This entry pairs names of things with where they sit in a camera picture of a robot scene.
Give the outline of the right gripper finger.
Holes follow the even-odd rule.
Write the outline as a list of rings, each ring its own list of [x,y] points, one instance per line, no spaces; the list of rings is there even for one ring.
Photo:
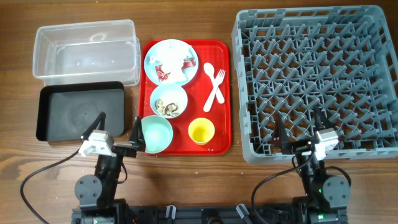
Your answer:
[[[334,129],[335,125],[321,112],[318,106],[313,108],[314,120],[315,120],[315,130],[321,131],[325,129]]]
[[[273,144],[277,146],[281,152],[292,152],[289,137],[282,122],[282,115],[277,112],[275,115],[275,130],[273,132]]]

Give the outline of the mint green bowl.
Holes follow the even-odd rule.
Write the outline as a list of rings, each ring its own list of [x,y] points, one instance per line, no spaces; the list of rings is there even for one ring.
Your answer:
[[[145,153],[157,154],[166,150],[174,135],[169,121],[161,116],[151,115],[141,122],[146,143]]]

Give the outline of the rice and nut leftovers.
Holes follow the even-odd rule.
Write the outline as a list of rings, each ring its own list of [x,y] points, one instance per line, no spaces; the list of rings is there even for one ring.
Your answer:
[[[165,118],[174,118],[180,114],[180,107],[176,103],[166,103],[162,99],[155,102],[156,111]]]

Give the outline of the light blue small bowl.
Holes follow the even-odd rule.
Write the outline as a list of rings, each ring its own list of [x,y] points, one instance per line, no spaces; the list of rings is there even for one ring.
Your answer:
[[[187,108],[188,105],[188,95],[186,91],[179,85],[177,84],[164,84],[164,85],[159,85],[154,89],[154,91],[150,95],[150,107],[152,111],[160,116],[158,112],[156,111],[155,107],[155,102],[158,99],[162,99],[166,103],[176,103],[180,107],[180,116],[185,109]]]

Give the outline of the light blue plate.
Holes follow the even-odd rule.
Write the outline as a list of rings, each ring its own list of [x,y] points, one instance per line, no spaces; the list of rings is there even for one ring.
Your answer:
[[[144,72],[156,85],[184,86],[197,74],[198,55],[192,45],[177,39],[155,43],[144,58]]]

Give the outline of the white tissue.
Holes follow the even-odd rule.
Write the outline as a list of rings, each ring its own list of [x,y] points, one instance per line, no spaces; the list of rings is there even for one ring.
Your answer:
[[[168,79],[162,83],[177,83],[187,80],[182,66],[183,60],[191,56],[190,49],[191,46],[187,44],[167,44],[157,48],[155,53],[150,56],[149,63],[159,62],[162,65],[162,70],[165,73],[170,73]]]

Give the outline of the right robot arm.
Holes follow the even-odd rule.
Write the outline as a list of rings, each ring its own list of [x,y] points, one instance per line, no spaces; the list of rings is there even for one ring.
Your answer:
[[[351,193],[351,178],[339,167],[327,167],[326,152],[339,145],[334,124],[320,111],[313,109],[315,134],[290,141],[282,115],[275,118],[272,140],[281,153],[293,155],[294,170],[302,179],[305,196],[295,197],[292,209],[296,223],[347,223],[347,205]]]

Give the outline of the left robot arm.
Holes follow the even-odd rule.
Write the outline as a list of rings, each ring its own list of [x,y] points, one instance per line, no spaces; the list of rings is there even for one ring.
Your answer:
[[[104,130],[106,114],[101,112],[81,135],[82,145],[78,153],[86,157],[98,155],[93,175],[84,175],[75,184],[74,193],[80,206],[72,210],[72,224],[79,223],[138,223],[138,216],[125,199],[116,199],[116,189],[122,182],[119,176],[126,170],[125,157],[135,158],[145,151],[146,143],[141,117],[137,117],[128,145],[115,144],[113,137]]]

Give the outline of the grey dishwasher rack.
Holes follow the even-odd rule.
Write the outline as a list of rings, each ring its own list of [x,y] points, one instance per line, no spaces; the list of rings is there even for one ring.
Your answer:
[[[239,11],[231,33],[244,160],[287,162],[291,141],[315,135],[313,109],[336,126],[329,159],[397,156],[397,55],[376,5]]]

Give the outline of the black rectangular tray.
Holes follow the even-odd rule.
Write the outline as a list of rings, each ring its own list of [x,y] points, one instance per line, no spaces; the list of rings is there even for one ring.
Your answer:
[[[104,130],[124,132],[124,85],[121,82],[51,85],[40,91],[36,138],[39,141],[79,140],[104,112]]]

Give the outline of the yellow cup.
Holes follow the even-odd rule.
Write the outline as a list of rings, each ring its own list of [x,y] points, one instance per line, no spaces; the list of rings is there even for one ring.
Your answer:
[[[207,118],[197,118],[189,124],[188,135],[195,144],[202,146],[215,135],[215,126]]]

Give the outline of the clear plastic bin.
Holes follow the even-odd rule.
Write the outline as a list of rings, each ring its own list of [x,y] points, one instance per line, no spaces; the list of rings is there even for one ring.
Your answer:
[[[43,26],[37,30],[32,74],[46,86],[140,82],[141,49],[132,20]]]

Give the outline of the red serving tray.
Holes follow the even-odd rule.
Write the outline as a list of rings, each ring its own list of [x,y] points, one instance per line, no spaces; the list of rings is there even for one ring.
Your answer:
[[[198,55],[197,73],[193,79],[182,88],[187,93],[188,103],[181,116],[169,120],[173,128],[173,139],[167,149],[159,152],[159,156],[213,156],[225,153],[231,147],[231,87],[229,75],[229,50],[219,40],[186,40]],[[225,70],[226,75],[220,85],[225,103],[213,103],[206,113],[203,106],[211,93],[211,81],[203,70],[203,64],[211,63],[215,71]],[[199,146],[188,135],[188,126],[196,118],[207,118],[215,126],[215,135],[209,143]]]

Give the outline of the white plastic fork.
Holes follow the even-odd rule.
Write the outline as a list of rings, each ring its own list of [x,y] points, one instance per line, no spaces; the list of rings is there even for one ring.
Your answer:
[[[203,107],[204,112],[209,112],[211,110],[213,101],[215,99],[216,91],[217,91],[218,87],[222,84],[222,82],[224,80],[225,73],[226,73],[225,70],[220,70],[218,72],[218,74],[213,82],[213,89],[204,104],[204,107]]]

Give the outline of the white plastic spoon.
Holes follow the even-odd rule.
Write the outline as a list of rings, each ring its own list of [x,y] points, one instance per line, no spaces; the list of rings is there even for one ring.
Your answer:
[[[211,82],[214,83],[214,81],[215,81],[215,76],[214,76],[215,68],[214,68],[214,66],[211,63],[206,62],[206,63],[204,63],[203,69],[204,69],[205,73],[210,77]],[[221,92],[221,90],[219,88],[216,91],[216,99],[217,99],[219,104],[223,104],[225,102],[224,96],[223,96],[223,94],[222,94],[222,92]]]

